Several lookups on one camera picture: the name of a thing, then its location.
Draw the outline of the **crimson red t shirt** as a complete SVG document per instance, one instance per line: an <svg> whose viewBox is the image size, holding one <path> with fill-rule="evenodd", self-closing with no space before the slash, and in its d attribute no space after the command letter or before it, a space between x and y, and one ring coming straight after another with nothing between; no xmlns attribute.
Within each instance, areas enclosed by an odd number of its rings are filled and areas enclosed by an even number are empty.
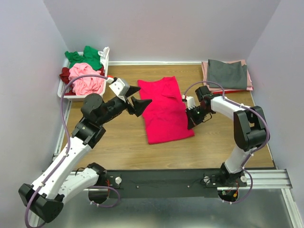
<svg viewBox="0 0 304 228"><path fill-rule="evenodd" d="M148 144L166 143L194 136L188 129L186 106L176 77L158 81L138 80L140 98L151 99L142 116Z"/></svg>

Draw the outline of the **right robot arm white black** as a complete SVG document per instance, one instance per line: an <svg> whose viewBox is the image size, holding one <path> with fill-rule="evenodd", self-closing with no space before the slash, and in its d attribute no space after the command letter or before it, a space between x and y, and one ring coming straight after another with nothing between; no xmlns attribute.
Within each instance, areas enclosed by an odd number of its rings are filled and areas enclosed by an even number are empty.
<svg viewBox="0 0 304 228"><path fill-rule="evenodd" d="M254 153L263 148L270 139L270 132L265 121L263 109L260 106L246 106L228 99L223 94L214 94L207 86L201 86L195 91L199 105L195 98L182 95L186 103L185 113L188 129L204 122L207 115L220 113L233 122L233 137L235 147L214 174L204 177L208 187L230 187L240 182L245 165Z"/></svg>

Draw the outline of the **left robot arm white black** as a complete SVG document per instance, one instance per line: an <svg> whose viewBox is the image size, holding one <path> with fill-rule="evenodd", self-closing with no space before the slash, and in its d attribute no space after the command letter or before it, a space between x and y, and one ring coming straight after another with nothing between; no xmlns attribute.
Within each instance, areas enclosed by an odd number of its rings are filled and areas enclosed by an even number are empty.
<svg viewBox="0 0 304 228"><path fill-rule="evenodd" d="M85 97L81 112L82 119L75 126L66 146L45 172L32 184L22 184L19 195L26 206L25 222L30 227L28 213L33 212L44 223L52 222L62 211L63 206L74 196L87 188L105 188L106 169L93 163L82 174L68 179L75 165L101 140L106 130L103 125L120 115L124 110L140 116L151 99L136 99L133 94L140 87L127 86L123 96L115 96L107 102L96 93Z"/></svg>

